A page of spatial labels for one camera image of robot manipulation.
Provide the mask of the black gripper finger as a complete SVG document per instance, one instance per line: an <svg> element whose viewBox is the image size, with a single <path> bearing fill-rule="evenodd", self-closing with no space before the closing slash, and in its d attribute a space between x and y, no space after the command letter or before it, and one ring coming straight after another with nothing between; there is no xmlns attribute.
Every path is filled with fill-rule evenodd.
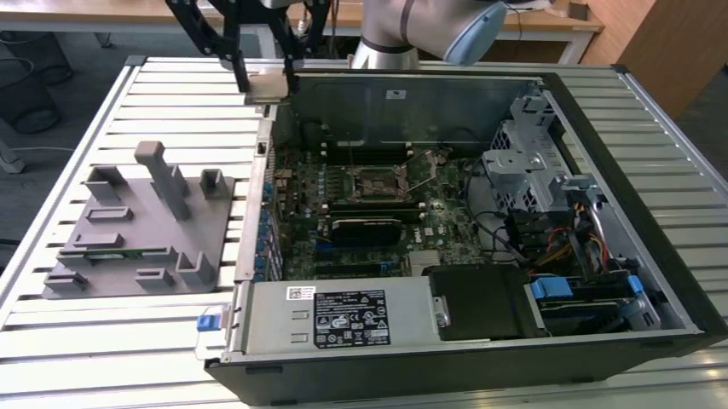
<svg viewBox="0 0 728 409"><path fill-rule="evenodd" d="M221 32L217 32L206 21L197 1L170 0L164 3L197 50L204 55L214 55L218 58L220 63L233 72L238 91L246 93L249 80L238 49L240 23L236 20L240 3L209 1L212 8L221 15Z"/></svg>
<svg viewBox="0 0 728 409"><path fill-rule="evenodd" d="M268 27L283 52L283 72L287 80L287 93L295 94L299 90L299 81L295 70L303 59L313 54L319 41L319 1L301 1L308 13L308 28L299 37L289 25L287 9L295 1L273 1L279 8L269 9L271 19Z"/></svg>

